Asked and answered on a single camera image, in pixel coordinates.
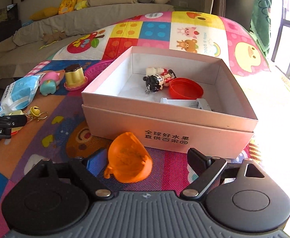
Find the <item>blue white wet wipes pack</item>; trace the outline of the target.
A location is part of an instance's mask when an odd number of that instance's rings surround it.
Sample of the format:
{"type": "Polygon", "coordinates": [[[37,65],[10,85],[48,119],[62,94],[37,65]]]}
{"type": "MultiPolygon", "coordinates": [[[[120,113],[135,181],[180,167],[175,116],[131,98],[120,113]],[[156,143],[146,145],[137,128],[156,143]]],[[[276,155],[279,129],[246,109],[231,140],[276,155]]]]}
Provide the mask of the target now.
{"type": "Polygon", "coordinates": [[[0,101],[0,116],[26,108],[39,87],[39,75],[26,76],[8,85],[0,101]]]}

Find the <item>orange plastic cup mould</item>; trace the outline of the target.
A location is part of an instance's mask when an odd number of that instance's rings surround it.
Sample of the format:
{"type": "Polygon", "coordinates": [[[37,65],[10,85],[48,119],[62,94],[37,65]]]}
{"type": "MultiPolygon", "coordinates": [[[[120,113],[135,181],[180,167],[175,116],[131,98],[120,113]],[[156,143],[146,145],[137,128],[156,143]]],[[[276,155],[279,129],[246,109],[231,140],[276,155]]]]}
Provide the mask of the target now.
{"type": "Polygon", "coordinates": [[[108,165],[103,177],[114,176],[120,183],[137,183],[145,180],[153,168],[153,160],[142,143],[131,132],[114,139],[108,149],[108,165]]]}

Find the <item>white battery charger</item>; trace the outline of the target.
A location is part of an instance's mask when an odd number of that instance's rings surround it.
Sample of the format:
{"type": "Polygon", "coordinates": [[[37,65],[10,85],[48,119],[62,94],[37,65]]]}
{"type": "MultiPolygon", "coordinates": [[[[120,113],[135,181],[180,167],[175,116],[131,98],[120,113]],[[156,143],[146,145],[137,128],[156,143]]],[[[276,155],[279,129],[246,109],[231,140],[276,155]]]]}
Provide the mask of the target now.
{"type": "Polygon", "coordinates": [[[203,98],[195,100],[161,98],[160,103],[212,111],[207,101],[203,98]]]}

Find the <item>red plastic lid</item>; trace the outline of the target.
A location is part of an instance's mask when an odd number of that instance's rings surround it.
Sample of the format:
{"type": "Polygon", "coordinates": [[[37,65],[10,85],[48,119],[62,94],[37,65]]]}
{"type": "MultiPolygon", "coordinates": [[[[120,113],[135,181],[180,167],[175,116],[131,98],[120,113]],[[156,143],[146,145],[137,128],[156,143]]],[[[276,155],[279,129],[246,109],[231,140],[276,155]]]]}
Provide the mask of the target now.
{"type": "Polygon", "coordinates": [[[169,95],[172,99],[195,100],[202,98],[203,88],[196,82],[178,77],[170,82],[169,95]]]}

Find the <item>pink plastic basket scoop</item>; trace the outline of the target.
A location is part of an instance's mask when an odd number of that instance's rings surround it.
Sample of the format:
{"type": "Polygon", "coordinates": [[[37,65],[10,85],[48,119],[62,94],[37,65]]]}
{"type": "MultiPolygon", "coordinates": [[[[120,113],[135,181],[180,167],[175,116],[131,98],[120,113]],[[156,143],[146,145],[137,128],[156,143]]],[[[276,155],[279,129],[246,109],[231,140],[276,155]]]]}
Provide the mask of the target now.
{"type": "Polygon", "coordinates": [[[102,60],[94,64],[93,66],[89,66],[84,74],[88,79],[88,82],[92,82],[100,73],[102,73],[113,60],[102,60]]]}

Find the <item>mickey wind-up toy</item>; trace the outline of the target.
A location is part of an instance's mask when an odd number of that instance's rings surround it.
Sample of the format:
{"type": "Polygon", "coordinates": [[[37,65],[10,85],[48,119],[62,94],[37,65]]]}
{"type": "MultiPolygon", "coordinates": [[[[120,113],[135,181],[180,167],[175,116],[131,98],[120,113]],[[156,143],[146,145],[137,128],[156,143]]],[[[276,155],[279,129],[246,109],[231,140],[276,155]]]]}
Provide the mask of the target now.
{"type": "Polygon", "coordinates": [[[143,80],[146,83],[146,94],[161,91],[164,86],[169,86],[170,82],[176,78],[171,69],[165,68],[146,68],[146,75],[143,80]]]}

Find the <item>beige sofa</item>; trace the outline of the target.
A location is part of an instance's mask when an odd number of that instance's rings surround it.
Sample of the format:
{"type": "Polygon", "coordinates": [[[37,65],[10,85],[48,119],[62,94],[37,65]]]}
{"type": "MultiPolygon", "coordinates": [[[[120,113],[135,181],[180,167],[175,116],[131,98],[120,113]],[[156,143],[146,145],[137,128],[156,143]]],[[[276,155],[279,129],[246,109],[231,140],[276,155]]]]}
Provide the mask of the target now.
{"type": "Polygon", "coordinates": [[[173,9],[168,4],[113,4],[32,22],[0,42],[0,80],[25,76],[35,65],[83,35],[134,16],[173,9]]]}

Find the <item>pink teal squishy toy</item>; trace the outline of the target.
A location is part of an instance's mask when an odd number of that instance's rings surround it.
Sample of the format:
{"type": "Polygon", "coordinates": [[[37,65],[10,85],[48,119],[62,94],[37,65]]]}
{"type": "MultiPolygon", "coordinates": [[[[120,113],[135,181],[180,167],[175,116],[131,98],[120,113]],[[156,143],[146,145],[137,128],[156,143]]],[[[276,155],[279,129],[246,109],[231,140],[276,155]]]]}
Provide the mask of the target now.
{"type": "Polygon", "coordinates": [[[65,71],[43,71],[39,74],[39,92],[43,96],[53,95],[56,93],[61,80],[64,78],[65,71]]]}

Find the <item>pudding shaped toy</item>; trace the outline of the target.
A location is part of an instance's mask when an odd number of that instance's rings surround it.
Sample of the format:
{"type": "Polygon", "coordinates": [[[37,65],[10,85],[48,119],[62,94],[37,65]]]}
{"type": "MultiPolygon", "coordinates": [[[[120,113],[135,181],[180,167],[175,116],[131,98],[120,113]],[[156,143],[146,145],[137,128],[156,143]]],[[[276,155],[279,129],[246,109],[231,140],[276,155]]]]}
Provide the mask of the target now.
{"type": "Polygon", "coordinates": [[[64,88],[67,91],[76,91],[86,87],[88,78],[84,75],[82,66],[72,64],[65,68],[64,88]]]}

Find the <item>dark tv cabinet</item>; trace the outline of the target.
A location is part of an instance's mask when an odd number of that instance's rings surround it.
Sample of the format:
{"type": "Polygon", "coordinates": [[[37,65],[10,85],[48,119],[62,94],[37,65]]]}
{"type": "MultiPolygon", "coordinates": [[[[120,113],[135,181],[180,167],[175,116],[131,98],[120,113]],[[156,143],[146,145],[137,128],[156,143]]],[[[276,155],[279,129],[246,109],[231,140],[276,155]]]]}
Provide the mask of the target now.
{"type": "Polygon", "coordinates": [[[0,42],[14,35],[21,27],[17,4],[0,9],[0,42]]]}

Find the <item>brown plush on sofa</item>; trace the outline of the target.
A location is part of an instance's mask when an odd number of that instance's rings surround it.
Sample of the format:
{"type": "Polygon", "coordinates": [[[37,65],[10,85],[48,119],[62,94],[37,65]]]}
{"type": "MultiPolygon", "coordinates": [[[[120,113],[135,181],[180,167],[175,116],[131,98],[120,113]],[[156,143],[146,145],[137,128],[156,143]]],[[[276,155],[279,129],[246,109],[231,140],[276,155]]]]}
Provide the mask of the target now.
{"type": "Polygon", "coordinates": [[[50,45],[53,42],[60,41],[66,38],[65,32],[55,31],[52,34],[43,34],[42,40],[46,45],[50,45]]]}

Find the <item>yellow cushion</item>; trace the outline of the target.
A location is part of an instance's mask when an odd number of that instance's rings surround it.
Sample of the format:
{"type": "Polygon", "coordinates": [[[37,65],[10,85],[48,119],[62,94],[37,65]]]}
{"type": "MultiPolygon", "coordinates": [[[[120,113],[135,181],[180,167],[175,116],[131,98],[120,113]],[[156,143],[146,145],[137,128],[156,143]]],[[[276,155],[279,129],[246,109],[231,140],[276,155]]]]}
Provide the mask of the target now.
{"type": "Polygon", "coordinates": [[[34,14],[32,14],[29,19],[33,21],[38,21],[42,19],[47,19],[49,17],[53,17],[58,14],[58,8],[55,7],[49,7],[42,9],[34,14]]]}

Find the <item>yellow plush toy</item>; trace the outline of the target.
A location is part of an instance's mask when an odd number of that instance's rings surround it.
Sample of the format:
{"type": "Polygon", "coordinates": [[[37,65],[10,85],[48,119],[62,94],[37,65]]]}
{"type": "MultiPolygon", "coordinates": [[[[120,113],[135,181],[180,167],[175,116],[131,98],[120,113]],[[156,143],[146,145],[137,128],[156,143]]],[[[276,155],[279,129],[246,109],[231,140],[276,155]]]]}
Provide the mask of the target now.
{"type": "Polygon", "coordinates": [[[83,0],[62,0],[58,9],[58,14],[65,14],[74,11],[77,8],[77,5],[82,1],[83,0]]]}

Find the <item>green towel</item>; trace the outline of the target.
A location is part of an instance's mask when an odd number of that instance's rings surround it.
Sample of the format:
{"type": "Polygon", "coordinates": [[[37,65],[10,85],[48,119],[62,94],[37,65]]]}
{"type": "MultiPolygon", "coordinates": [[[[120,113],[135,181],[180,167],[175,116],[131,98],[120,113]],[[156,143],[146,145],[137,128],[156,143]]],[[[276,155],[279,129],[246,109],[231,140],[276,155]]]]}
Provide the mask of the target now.
{"type": "Polygon", "coordinates": [[[265,56],[269,54],[270,50],[270,12],[270,0],[254,0],[249,32],[265,56]]]}

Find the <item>yellow bell keychain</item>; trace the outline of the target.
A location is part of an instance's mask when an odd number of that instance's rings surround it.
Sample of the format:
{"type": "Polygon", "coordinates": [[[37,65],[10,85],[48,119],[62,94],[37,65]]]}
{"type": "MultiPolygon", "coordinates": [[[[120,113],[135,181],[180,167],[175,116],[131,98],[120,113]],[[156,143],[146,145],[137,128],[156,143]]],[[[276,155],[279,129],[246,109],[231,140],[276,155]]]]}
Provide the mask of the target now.
{"type": "Polygon", "coordinates": [[[41,109],[38,106],[30,107],[29,111],[24,114],[27,117],[27,123],[31,121],[41,121],[48,117],[48,113],[41,111],[41,109]]]}

